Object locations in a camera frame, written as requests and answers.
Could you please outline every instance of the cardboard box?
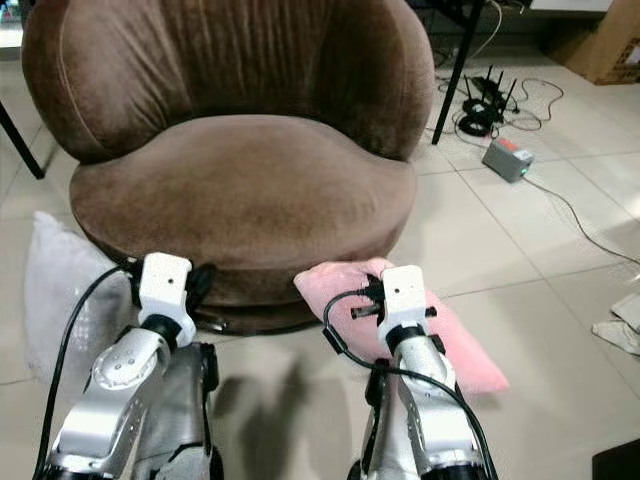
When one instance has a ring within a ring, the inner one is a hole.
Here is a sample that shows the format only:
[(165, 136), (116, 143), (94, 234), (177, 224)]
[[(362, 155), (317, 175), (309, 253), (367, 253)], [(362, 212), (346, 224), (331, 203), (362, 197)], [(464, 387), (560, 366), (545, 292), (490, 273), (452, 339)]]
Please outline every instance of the cardboard box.
[(595, 29), (565, 22), (547, 55), (596, 85), (640, 81), (640, 6), (615, 0)]

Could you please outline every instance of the white cable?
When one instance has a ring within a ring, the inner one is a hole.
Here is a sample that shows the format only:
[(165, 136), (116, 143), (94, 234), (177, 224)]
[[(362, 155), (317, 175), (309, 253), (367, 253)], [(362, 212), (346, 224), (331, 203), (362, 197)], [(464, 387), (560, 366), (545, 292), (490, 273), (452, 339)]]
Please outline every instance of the white cable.
[(522, 3), (520, 0), (505, 0), (507, 3), (511, 3), (511, 4), (515, 4), (517, 6), (520, 7), (520, 11), (518, 12), (520, 15), (522, 15), (524, 13), (525, 8), (527, 8), (527, 6)]
[(469, 58), (475, 58), (476, 55), (478, 55), (484, 49), (484, 47), (489, 45), (489, 43), (491, 43), (491, 40), (493, 40), (493, 37), (496, 36), (496, 34), (498, 33), (498, 30), (500, 30), (500, 27), (502, 26), (502, 7), (495, 0), (488, 0), (487, 3), (490, 3), (491, 5), (493, 5), (495, 9), (498, 11), (498, 23), (496, 24), (496, 28), (493, 31), (493, 33), (489, 36), (489, 38), (487, 38), (487, 40), (482, 45), (480, 45), (480, 48), (478, 48), (478, 50), (473, 52), (473, 54), (471, 54)]

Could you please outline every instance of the chair base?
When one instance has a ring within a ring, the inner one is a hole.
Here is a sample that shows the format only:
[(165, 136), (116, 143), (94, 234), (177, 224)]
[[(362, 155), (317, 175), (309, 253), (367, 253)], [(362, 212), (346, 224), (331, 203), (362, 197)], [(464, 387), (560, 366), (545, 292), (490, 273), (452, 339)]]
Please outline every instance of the chair base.
[(320, 324), (303, 301), (253, 307), (204, 305), (195, 320), (200, 330), (238, 336), (290, 333)]

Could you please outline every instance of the chair backrest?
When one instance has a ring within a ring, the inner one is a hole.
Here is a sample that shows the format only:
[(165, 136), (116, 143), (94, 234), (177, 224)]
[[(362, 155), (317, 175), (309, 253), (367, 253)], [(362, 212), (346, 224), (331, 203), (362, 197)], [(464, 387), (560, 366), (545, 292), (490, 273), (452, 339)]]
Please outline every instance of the chair backrest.
[(243, 113), (320, 120), (405, 160), (433, 87), (404, 0), (39, 0), (23, 69), (46, 125), (83, 163)]

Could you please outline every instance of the chair cushion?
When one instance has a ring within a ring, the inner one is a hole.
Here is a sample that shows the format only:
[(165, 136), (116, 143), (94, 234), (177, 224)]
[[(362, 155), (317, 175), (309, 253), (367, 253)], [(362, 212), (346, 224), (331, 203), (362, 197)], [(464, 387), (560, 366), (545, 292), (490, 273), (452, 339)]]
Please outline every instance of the chair cushion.
[(233, 115), (178, 124), (125, 157), (78, 167), (71, 203), (116, 261), (163, 251), (214, 263), (205, 304), (233, 307), (296, 302), (296, 273), (387, 254), (415, 189), (410, 164), (327, 125)]

